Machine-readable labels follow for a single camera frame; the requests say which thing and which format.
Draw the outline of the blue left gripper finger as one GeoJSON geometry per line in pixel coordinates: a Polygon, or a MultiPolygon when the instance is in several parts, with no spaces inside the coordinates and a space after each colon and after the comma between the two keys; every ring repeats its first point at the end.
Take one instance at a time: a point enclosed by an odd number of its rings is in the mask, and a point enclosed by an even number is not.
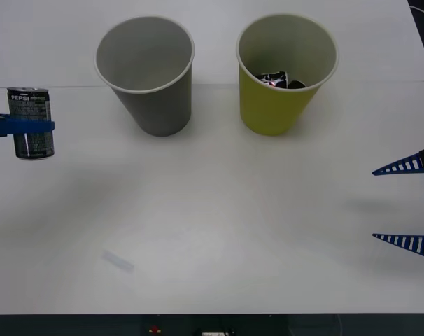
{"type": "Polygon", "coordinates": [[[25,120],[10,114],[0,113],[0,137],[11,134],[28,134],[51,132],[55,123],[51,120],[25,120]]]}

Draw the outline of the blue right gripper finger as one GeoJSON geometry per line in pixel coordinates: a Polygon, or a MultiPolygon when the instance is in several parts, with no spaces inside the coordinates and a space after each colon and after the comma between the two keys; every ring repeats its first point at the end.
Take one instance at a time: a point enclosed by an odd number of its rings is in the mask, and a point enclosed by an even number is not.
{"type": "Polygon", "coordinates": [[[396,235],[373,233],[373,237],[424,257],[424,235],[396,235]]]}
{"type": "Polygon", "coordinates": [[[391,162],[372,172],[374,176],[392,174],[424,174],[424,149],[418,153],[391,162]]]}

